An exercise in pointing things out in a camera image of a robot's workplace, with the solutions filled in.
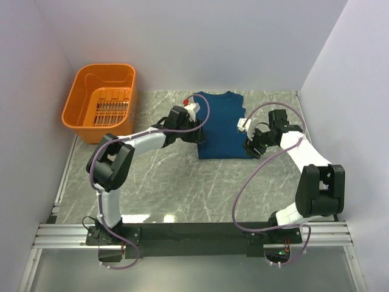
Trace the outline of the blue t shirt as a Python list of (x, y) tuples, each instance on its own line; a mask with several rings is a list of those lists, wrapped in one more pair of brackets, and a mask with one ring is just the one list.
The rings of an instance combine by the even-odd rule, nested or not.
[(204, 120), (207, 116), (207, 100), (210, 105), (210, 117), (203, 126), (205, 141), (198, 145), (198, 158), (206, 159), (252, 159), (246, 155), (243, 147), (246, 135), (240, 133), (237, 124), (243, 118), (246, 109), (243, 108), (243, 96), (231, 91), (222, 94), (198, 92), (203, 98), (194, 96), (200, 110), (196, 117)]

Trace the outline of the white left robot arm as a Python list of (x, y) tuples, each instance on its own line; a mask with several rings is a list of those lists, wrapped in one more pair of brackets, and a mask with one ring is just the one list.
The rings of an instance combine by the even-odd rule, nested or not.
[(125, 239), (119, 196), (133, 159), (148, 151), (167, 147), (176, 139), (194, 144), (205, 141), (202, 126), (210, 113), (201, 120), (196, 117), (199, 110), (198, 103), (174, 106), (167, 117), (144, 131), (125, 136), (111, 133), (103, 136), (86, 170), (97, 196), (96, 227), (100, 229), (100, 237), (105, 243), (113, 245)]

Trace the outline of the orange plastic basket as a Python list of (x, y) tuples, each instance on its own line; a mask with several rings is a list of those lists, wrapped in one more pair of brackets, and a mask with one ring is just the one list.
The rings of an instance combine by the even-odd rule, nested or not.
[(128, 64), (90, 64), (72, 84), (61, 120), (85, 143), (97, 144), (111, 133), (131, 134), (138, 92), (136, 70)]

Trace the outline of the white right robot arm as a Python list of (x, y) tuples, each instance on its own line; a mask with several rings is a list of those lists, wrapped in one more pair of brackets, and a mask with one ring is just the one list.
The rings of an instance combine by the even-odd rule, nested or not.
[(276, 211), (269, 225), (260, 229), (269, 240), (282, 242), (289, 228), (298, 228), (312, 219), (337, 215), (345, 203), (345, 169), (325, 159), (308, 141), (305, 128), (287, 120), (284, 109), (270, 111), (269, 130), (261, 131), (253, 119), (240, 118), (238, 131), (247, 134), (246, 153), (259, 159), (267, 148), (279, 146), (287, 153), (300, 171), (295, 201)]

